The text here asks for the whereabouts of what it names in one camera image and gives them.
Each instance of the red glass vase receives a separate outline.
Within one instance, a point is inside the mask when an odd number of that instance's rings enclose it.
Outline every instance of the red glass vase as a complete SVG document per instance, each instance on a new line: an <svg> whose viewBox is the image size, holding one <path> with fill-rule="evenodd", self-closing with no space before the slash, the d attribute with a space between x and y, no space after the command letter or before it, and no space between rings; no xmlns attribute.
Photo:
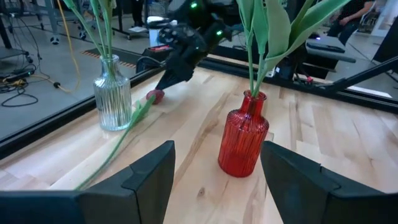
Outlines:
<svg viewBox="0 0 398 224"><path fill-rule="evenodd" d="M247 177L253 172L269 129L261 116L266 99L264 93L254 98L246 90L241 108L228 113L218 155L218 164L227 174Z"/></svg>

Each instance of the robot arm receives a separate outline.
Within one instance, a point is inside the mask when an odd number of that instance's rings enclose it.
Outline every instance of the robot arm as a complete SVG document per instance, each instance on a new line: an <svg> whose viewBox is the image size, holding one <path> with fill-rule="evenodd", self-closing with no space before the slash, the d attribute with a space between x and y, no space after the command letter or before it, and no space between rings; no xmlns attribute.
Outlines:
<svg viewBox="0 0 398 224"><path fill-rule="evenodd" d="M230 0L173 0L168 19L149 24L160 29L159 41L174 50L165 61L166 70L156 86L164 90L192 78L196 65L224 38L231 41L232 31L225 21L239 21L239 11ZM178 25L169 24L177 20Z"/></svg>

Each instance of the light wood grain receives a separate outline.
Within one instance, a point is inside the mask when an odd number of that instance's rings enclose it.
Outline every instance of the light wood grain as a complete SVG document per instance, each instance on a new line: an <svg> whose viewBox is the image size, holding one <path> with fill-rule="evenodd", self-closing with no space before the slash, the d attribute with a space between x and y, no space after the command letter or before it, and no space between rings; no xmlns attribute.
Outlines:
<svg viewBox="0 0 398 224"><path fill-rule="evenodd" d="M160 75L131 90L142 100ZM165 91L128 135L99 182L172 139L175 182L165 223L282 223L257 163L237 179L217 157L228 112L239 108L248 80L197 68L188 83ZM335 172L383 192L398 191L398 117L306 93L263 84L267 139ZM0 161L0 189L73 189L105 160L122 132L106 132L97 112L39 139Z"/></svg>

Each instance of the vase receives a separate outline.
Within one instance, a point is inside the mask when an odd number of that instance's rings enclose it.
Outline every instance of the vase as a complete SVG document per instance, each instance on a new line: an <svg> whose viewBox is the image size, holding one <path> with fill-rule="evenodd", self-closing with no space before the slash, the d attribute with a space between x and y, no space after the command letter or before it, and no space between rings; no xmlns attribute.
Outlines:
<svg viewBox="0 0 398 224"><path fill-rule="evenodd" d="M228 113L218 155L218 164L227 174L247 177L253 172L269 129L268 121L261 116L266 99L264 93L254 98L246 90L240 109Z"/></svg>
<svg viewBox="0 0 398 224"><path fill-rule="evenodd" d="M118 131L129 126L132 115L130 80L119 71L119 57L100 57L101 76L94 80L94 95L100 126Z"/></svg>

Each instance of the wooden tabletop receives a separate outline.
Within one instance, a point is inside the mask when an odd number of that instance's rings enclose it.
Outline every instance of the wooden tabletop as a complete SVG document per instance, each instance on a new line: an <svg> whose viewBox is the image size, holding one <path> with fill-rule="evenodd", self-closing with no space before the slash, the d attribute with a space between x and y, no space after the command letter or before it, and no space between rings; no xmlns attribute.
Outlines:
<svg viewBox="0 0 398 224"><path fill-rule="evenodd" d="M134 87L142 99L160 75ZM197 68L188 83L165 91L136 126L118 157L93 182L133 163L164 141L175 141L175 181L164 223L282 223L258 162L237 179L218 166L223 127L239 108L248 80ZM267 139L328 169L383 192L398 192L398 117L263 84ZM0 189L73 189L88 177L122 132L103 131L91 111L0 161Z"/></svg>

